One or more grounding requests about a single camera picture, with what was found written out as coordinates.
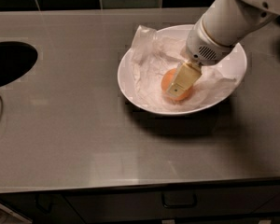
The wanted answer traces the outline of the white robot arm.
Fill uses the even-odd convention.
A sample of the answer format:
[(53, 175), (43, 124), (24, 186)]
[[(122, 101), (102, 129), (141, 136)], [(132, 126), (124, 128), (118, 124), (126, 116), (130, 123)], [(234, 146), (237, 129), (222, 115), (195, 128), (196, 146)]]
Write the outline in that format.
[(165, 93), (183, 95), (202, 75), (205, 65), (215, 65), (250, 33), (280, 16), (280, 0), (215, 0), (189, 31), (189, 59), (175, 71)]

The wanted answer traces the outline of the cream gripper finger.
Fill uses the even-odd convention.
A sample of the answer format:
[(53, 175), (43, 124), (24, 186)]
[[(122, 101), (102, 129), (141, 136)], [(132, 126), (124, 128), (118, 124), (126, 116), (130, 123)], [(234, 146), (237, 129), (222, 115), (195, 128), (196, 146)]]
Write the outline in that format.
[(190, 89), (201, 77), (201, 67), (194, 63), (182, 63), (165, 73), (165, 95), (170, 99), (185, 99)]

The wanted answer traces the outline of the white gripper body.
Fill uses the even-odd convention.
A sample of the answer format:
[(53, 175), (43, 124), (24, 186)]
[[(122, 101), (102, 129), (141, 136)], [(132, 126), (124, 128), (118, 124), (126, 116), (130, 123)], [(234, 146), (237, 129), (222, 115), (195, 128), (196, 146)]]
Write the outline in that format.
[(202, 66), (216, 65), (231, 53), (234, 45), (223, 46), (209, 36), (201, 21), (189, 31), (186, 53), (189, 59)]

